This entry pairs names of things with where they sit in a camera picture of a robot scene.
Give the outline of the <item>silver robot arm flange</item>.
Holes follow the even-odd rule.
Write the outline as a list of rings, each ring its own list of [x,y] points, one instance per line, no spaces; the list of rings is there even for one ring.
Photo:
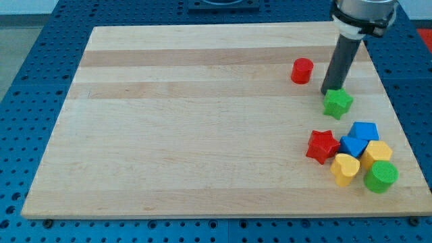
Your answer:
[[[396,20],[397,7],[396,0],[333,0],[330,17],[346,38],[381,38]]]

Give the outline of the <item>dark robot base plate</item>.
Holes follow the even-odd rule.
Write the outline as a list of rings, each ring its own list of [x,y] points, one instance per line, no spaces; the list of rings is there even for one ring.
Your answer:
[[[188,11],[259,10],[261,0],[187,0]]]

